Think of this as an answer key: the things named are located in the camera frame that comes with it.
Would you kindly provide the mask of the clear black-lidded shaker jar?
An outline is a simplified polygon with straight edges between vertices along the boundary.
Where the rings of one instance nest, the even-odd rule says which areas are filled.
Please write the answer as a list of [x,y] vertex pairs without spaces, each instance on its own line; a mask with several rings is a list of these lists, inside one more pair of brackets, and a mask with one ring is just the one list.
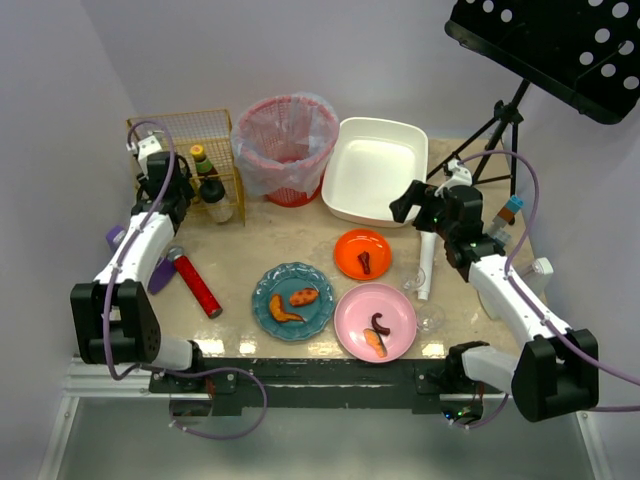
[[225,187],[219,179],[206,178],[199,187],[201,200],[207,205],[207,212],[215,223],[228,222],[234,215]]

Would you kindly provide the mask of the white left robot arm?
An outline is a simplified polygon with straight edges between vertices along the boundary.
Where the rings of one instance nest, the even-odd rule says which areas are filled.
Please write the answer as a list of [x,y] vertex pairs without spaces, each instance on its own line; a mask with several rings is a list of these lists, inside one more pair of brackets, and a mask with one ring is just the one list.
[[129,226],[107,266],[70,293],[80,357],[87,364],[188,371],[197,345],[161,332],[147,289],[195,196],[190,170],[154,134],[132,150],[142,196]]

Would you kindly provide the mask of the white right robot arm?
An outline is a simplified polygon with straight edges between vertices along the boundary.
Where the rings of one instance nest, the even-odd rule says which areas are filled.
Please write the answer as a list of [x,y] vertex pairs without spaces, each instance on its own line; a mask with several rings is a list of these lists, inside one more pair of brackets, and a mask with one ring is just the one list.
[[530,422],[597,405],[599,377],[591,363],[598,354],[596,338],[560,320],[508,265],[504,248],[484,231],[479,190],[413,181],[389,208],[397,223],[412,208],[418,210],[413,226],[443,239],[449,264],[489,302],[521,346],[512,356],[483,341],[456,345],[445,359],[449,382],[481,382],[502,391]]

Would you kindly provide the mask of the green yellow-capped sauce bottle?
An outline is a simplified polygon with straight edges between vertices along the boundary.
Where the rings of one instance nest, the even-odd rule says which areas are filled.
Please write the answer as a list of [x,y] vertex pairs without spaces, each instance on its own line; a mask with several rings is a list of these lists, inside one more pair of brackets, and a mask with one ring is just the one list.
[[208,154],[201,144],[194,144],[190,147],[189,153],[196,167],[198,179],[201,183],[218,181],[218,172],[214,164],[209,159]]

